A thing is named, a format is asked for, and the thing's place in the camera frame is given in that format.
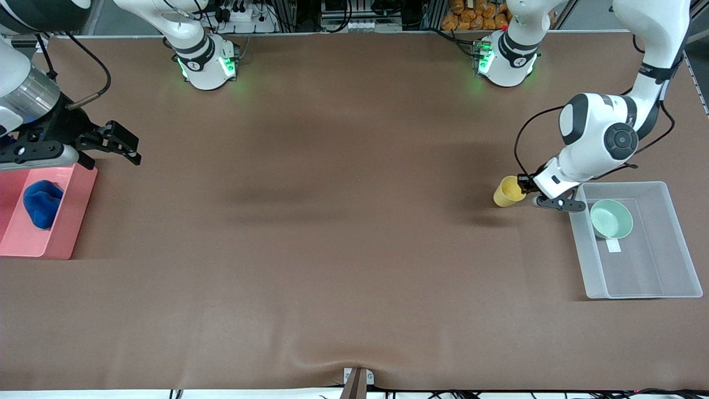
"pink bin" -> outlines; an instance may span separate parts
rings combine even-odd
[[[1,172],[0,256],[71,258],[98,173],[96,168],[87,170],[78,164],[64,168]],[[32,224],[22,202],[25,189],[39,180],[49,180],[64,190],[57,217],[49,230],[39,230]]]

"table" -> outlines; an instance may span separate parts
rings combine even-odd
[[[511,89],[433,34],[255,38],[214,92],[159,40],[84,42],[113,74],[86,111],[143,164],[98,161],[74,260],[1,261],[3,389],[329,386],[346,366],[398,389],[709,388],[709,298],[588,300],[568,216],[491,201],[529,116],[632,84],[629,34],[550,34]],[[69,96],[102,86],[68,40],[50,54]],[[709,121],[684,65],[667,106],[676,131],[608,180],[667,182],[706,285]],[[550,114],[520,156],[561,147]]]

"blue cloth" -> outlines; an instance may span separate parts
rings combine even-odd
[[[64,192],[49,180],[40,180],[25,190],[23,203],[32,223],[46,230],[54,224]]]

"mint green bowl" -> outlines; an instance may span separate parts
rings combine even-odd
[[[602,199],[591,207],[593,232],[602,239],[621,239],[632,231],[632,215],[625,205]]]

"clear plastic bin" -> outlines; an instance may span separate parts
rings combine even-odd
[[[588,297],[702,296],[664,182],[585,183],[577,199],[588,205],[584,212],[569,214]],[[596,237],[591,226],[588,210],[606,199],[625,205],[635,223],[630,235],[617,245]]]

